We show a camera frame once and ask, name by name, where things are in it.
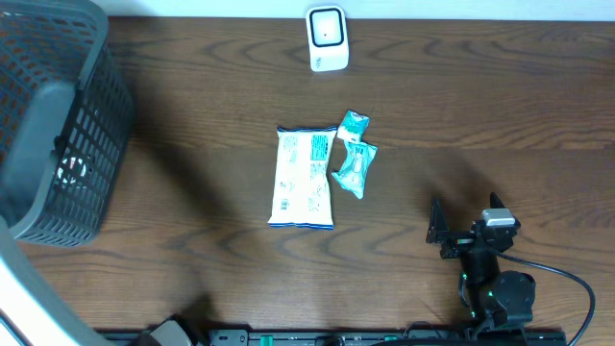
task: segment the plastic basket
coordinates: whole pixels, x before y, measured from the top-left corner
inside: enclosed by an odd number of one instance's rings
[[[17,239],[100,231],[135,119],[108,28],[86,0],[0,2],[0,215]]]

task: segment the white backdrop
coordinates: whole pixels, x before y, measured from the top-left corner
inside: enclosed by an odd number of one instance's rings
[[[615,21],[615,0],[93,0],[109,15],[303,17],[335,4],[349,18]]]

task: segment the wood grain surface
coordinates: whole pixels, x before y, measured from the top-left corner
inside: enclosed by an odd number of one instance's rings
[[[497,191],[509,251],[598,299],[583,345],[615,339],[615,25],[350,20],[346,70],[314,74],[303,20],[113,18],[138,120],[90,246],[23,244],[95,328],[182,312],[256,329],[402,328],[469,318],[460,266],[425,243],[431,198],[468,228]],[[270,229],[276,126],[371,116],[358,200],[330,179],[335,230]],[[333,146],[329,169],[346,152]],[[532,326],[577,332],[587,294],[534,276]]]

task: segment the light blue packet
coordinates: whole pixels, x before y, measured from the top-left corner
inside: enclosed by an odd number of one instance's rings
[[[347,111],[344,120],[337,129],[339,139],[348,140],[353,143],[361,142],[361,137],[369,125],[369,117],[354,111]]]
[[[352,143],[344,140],[346,145],[346,160],[339,169],[333,172],[333,177],[342,186],[355,194],[358,199],[363,198],[367,168],[376,156],[378,148],[367,143]]]

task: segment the black square outline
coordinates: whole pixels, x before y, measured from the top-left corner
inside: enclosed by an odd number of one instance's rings
[[[337,17],[339,18],[339,33],[340,33],[340,41],[337,43],[329,43],[329,44],[317,44],[316,43],[316,39],[314,38],[314,20],[312,18],[312,16],[316,13],[316,12],[329,12],[329,11],[335,11],[337,12]],[[342,22],[342,12],[340,12],[338,9],[336,8],[329,8],[329,9],[321,9],[321,10],[315,10],[312,11],[309,14],[309,28],[311,29],[311,42],[314,44],[314,46],[318,47],[318,48],[322,48],[322,47],[332,47],[332,46],[336,46],[336,45],[340,45],[342,43],[344,43],[344,25]]]

